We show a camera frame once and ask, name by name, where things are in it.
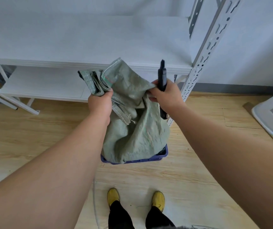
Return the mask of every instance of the hand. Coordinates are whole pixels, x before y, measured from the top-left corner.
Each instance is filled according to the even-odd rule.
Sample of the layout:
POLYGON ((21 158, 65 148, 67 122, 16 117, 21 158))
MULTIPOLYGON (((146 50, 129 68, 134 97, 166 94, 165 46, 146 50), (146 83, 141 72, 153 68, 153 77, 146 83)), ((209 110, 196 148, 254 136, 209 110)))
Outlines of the hand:
POLYGON ((166 89, 164 92, 160 91, 158 88, 152 88, 149 91, 153 96, 155 96, 149 97, 149 99, 158 102, 160 107, 170 115, 177 107, 185 106, 178 86, 169 79, 167 79, 166 89))
POLYGON ((88 99, 88 105, 91 114, 100 115, 107 120, 107 124, 110 123, 110 114, 112 111, 111 97, 113 90, 106 92, 103 96, 90 95, 88 99))

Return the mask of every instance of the skin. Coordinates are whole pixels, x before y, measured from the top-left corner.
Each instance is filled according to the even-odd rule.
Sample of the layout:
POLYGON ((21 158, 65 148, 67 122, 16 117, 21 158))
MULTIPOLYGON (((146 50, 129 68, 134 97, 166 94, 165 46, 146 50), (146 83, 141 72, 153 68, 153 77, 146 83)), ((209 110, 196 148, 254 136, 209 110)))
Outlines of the skin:
MULTIPOLYGON (((150 92, 226 192, 261 229, 273 228, 273 143, 192 111, 170 80, 165 92, 150 92)), ((74 228, 100 159, 111 96, 90 96, 90 115, 70 135, 0 182, 0 228, 74 228)))

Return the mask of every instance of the yellow shoe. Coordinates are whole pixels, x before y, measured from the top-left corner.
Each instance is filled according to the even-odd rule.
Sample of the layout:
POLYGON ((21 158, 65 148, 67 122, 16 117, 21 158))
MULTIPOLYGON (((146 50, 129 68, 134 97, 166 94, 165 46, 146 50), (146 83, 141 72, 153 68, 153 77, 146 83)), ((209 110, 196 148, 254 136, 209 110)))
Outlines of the yellow shoe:
POLYGON ((107 193, 107 202, 109 207, 116 200, 119 201, 119 193, 116 188, 111 188, 107 193))
POLYGON ((164 194, 161 191, 156 191, 154 195, 152 196, 151 201, 152 206, 155 206, 159 208, 161 212, 163 212, 165 207, 165 197, 164 194))

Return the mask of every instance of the white shelving unit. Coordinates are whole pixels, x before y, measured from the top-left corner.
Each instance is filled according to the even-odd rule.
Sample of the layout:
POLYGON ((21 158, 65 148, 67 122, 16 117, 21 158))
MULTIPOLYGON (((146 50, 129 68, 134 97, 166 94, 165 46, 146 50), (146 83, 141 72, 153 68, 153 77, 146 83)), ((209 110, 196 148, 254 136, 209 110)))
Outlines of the white shelving unit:
POLYGON ((173 80, 178 75, 177 82, 184 81, 182 97, 186 100, 242 0, 218 3, 192 62, 190 36, 197 37, 191 32, 204 1, 195 0, 190 17, 0 13, 0 64, 17 66, 10 78, 0 66, 6 81, 0 96, 34 114, 38 114, 30 107, 34 98, 86 102, 90 91, 77 71, 104 69, 121 57, 148 81, 157 78, 159 63, 164 59, 168 77, 173 80), (13 97, 31 100, 25 105, 13 97))

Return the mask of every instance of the gray object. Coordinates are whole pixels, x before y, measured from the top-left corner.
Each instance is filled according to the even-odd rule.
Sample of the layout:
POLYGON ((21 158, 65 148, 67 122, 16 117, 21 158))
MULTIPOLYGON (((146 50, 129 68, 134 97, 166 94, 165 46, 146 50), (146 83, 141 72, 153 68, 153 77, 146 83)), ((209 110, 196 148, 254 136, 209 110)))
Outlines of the gray object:
POLYGON ((91 93, 102 96, 113 89, 112 113, 102 155, 109 162, 146 159, 167 143, 169 126, 161 119, 157 103, 146 91, 154 84, 136 74, 120 58, 106 70, 79 71, 91 93))

